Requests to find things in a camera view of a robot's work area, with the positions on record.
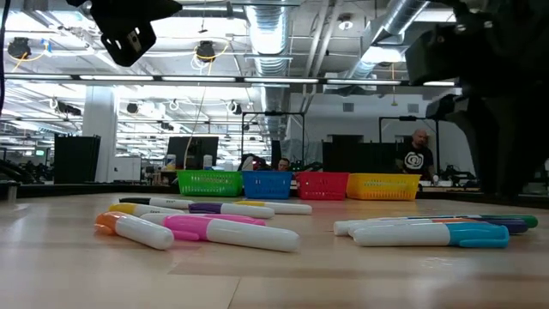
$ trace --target man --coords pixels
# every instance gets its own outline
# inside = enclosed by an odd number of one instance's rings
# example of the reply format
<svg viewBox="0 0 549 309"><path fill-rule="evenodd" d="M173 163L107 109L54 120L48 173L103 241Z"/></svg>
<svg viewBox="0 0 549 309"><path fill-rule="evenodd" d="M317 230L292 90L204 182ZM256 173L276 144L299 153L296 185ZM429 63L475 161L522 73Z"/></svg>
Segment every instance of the man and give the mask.
<svg viewBox="0 0 549 309"><path fill-rule="evenodd" d="M412 135L412 142L396 155L396 166L403 173L419 174L422 179L434 183L435 167L432 152L427 148L427 132L417 129Z"/></svg>
<svg viewBox="0 0 549 309"><path fill-rule="evenodd" d="M278 161L278 171L288 172L290 170L290 160L282 158Z"/></svg>

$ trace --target plastic basket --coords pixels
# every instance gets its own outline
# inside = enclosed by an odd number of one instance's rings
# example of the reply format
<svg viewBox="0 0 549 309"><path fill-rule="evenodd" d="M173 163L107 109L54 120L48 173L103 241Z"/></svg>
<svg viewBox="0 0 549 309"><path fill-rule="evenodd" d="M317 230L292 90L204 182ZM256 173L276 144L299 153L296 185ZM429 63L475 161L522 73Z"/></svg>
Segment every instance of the plastic basket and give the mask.
<svg viewBox="0 0 549 309"><path fill-rule="evenodd" d="M237 197L242 193L240 172L178 171L179 192L186 196Z"/></svg>
<svg viewBox="0 0 549 309"><path fill-rule="evenodd" d="M351 174L347 196L361 200L414 200L420 177L407 174Z"/></svg>
<svg viewBox="0 0 549 309"><path fill-rule="evenodd" d="M298 194L301 199L344 200L349 173L298 173Z"/></svg>
<svg viewBox="0 0 549 309"><path fill-rule="evenodd" d="M287 199L290 197L292 172L243 172L244 194L248 198Z"/></svg>

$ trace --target green basket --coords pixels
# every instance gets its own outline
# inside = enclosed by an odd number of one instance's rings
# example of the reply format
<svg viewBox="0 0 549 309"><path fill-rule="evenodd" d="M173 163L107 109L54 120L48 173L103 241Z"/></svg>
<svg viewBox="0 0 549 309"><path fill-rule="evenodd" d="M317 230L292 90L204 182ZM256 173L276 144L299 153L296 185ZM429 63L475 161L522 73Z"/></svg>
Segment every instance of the green basket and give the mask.
<svg viewBox="0 0 549 309"><path fill-rule="evenodd" d="M177 171L179 192L186 196L237 197L242 193L241 172Z"/></svg>

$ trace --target table surface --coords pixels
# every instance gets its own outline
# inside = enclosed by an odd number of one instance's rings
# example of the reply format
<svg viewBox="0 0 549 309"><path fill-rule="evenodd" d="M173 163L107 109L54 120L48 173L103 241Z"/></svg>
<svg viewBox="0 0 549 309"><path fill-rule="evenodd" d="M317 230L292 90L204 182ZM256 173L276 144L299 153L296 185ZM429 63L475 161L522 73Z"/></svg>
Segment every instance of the table surface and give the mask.
<svg viewBox="0 0 549 309"><path fill-rule="evenodd" d="M0 204L2 308L549 306L547 210L437 200L303 201L313 206L312 216L277 215L268 222L299 233L300 252L207 242L178 242L169 251L156 251L94 234L95 216L130 196L139 194ZM364 248L332 232L337 220L474 213L537 215L540 225L514 236L507 249L484 250Z"/></svg>

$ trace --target yellow basket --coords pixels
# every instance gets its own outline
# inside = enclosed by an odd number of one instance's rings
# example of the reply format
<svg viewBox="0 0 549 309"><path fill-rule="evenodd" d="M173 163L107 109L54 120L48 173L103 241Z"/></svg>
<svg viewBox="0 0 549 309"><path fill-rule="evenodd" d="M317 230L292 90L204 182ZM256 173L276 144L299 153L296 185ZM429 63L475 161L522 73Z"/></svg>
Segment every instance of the yellow basket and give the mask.
<svg viewBox="0 0 549 309"><path fill-rule="evenodd" d="M349 176L347 196L361 200L412 201L420 175L354 173Z"/></svg>

